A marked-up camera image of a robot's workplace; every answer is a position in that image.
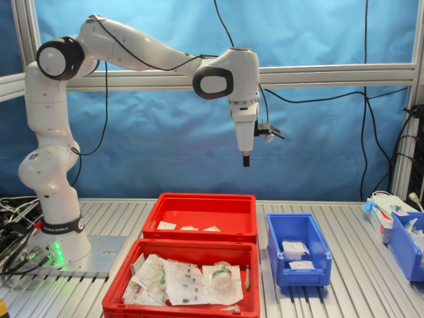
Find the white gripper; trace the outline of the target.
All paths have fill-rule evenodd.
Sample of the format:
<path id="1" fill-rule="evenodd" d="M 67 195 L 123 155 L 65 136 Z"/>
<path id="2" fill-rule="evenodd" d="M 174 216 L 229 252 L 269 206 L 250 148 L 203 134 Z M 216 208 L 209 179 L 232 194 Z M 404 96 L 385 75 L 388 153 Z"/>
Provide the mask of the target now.
<path id="1" fill-rule="evenodd" d="M 242 152 L 243 166 L 250 166 L 250 151 L 254 144 L 254 121 L 235 123 L 238 149 Z"/>

